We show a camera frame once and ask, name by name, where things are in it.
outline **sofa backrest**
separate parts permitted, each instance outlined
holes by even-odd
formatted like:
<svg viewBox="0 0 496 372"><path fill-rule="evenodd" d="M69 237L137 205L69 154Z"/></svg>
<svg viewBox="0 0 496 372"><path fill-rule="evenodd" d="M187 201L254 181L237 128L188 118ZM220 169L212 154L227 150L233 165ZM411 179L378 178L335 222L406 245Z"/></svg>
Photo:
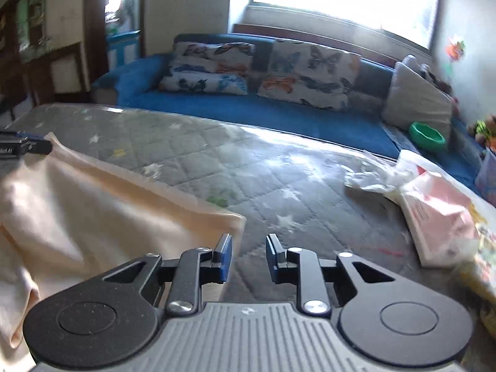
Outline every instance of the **sofa backrest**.
<svg viewBox="0 0 496 372"><path fill-rule="evenodd" d="M198 42L198 43L230 43L244 42L255 45L255 56L252 64L254 71L266 72L272 46L275 38L265 36L254 36L243 33L181 33L174 38L176 42ZM391 86L393 69L385 67L373 61L361 59L361 69L352 90L386 99Z"/></svg>

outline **gray ribbed panel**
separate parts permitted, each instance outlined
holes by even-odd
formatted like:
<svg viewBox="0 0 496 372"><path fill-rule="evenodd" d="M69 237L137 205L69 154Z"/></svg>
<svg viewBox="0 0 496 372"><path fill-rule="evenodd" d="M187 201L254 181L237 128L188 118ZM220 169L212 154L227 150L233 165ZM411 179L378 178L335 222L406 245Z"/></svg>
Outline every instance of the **gray ribbed panel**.
<svg viewBox="0 0 496 372"><path fill-rule="evenodd" d="M289 303L208 303L195 317L173 319L148 350L105 372L395 371L351 351L331 325ZM455 364L438 369L461 372ZM39 365L33 372L55 372Z"/></svg>

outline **gray quilted tablecloth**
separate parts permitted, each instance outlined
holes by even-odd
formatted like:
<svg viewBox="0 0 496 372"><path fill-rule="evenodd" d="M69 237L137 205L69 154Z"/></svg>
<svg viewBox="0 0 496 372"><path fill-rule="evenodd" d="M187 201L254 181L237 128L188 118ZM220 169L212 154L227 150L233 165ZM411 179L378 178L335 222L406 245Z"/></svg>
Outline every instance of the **gray quilted tablecloth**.
<svg viewBox="0 0 496 372"><path fill-rule="evenodd" d="M322 258L351 250L477 306L450 281L449 273L420 268L399 207L380 195L343 186L346 170L360 167L357 151L215 120L93 105L39 106L11 128L38 135L54 132L73 150L243 214L246 229L226 301L296 298L295 287L270 281L264 239L276 233L286 247L303 246ZM0 175L14 166L2 162ZM485 370L490 361L481 359L492 343L480 326L474 343L470 369Z"/></svg>

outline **window frame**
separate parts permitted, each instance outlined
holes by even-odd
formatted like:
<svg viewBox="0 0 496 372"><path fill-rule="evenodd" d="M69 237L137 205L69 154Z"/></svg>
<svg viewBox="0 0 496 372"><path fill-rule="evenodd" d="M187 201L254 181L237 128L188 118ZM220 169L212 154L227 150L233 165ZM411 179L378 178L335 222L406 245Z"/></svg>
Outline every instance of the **window frame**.
<svg viewBox="0 0 496 372"><path fill-rule="evenodd" d="M364 26L362 24L358 24L358 23L356 23L354 21L351 21L351 20L348 20L348 19L343 19L343 18L338 18L338 17L332 17L331 15L328 15L328 14L325 14L325 13L319 12L319 11L309 11L309 10L302 10L302 9L299 9L299 8L285 7L285 6L276 5L276 4L260 3L260 2L254 1L254 0L250 0L250 5L251 6L254 6L254 7L280 8L280 9L285 9L285 10L291 10L291 11L301 12L301 13L305 13L305 14L319 15L321 17L330 18L330 19L335 20L335 21L341 21L341 22L347 23L347 24L349 24L351 26L354 26L354 27L361 27L361 28L368 29L369 31L376 32L378 34L382 34L382 35L384 35L386 37L389 37L389 38L392 38L392 39L394 39L394 40L396 40L398 42L405 43L406 45L411 46L411 47L415 48L416 50L418 50L418 51L420 51L422 53L431 55L432 54L432 48L433 48L433 45L434 45L434 41L435 41L436 35L437 35L437 29L438 29L438 23L439 23L439 16L440 16L440 2L441 2L441 0L437 0L436 13L434 15L434 17L435 17L435 19L434 19L434 26L433 26L433 29L432 29L431 39L429 40L429 43L428 43L428 47L423 47L420 44L417 44L415 42L412 42L409 39L406 39L406 38L404 38L402 36L399 36L399 35L397 35L397 34L395 34L393 32L385 31L384 29L369 28L369 27L366 27L366 26Z"/></svg>

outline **pillow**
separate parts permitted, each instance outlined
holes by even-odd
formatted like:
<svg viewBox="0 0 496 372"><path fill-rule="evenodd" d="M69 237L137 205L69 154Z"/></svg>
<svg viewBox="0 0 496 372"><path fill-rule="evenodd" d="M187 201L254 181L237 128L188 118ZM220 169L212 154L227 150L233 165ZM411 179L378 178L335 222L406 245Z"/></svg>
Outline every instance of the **pillow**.
<svg viewBox="0 0 496 372"><path fill-rule="evenodd" d="M344 110L360 70L358 54L314 43L276 39L259 95Z"/></svg>
<svg viewBox="0 0 496 372"><path fill-rule="evenodd" d="M159 88L167 91L247 95L246 80L236 74L173 72L164 77Z"/></svg>
<svg viewBox="0 0 496 372"><path fill-rule="evenodd" d="M383 110L383 120L403 130L414 121L435 128L449 141L451 134L451 99L429 84L405 64L397 62L391 88Z"/></svg>
<svg viewBox="0 0 496 372"><path fill-rule="evenodd" d="M198 71L246 77L254 53L255 45L251 43L177 42L170 69L173 72Z"/></svg>

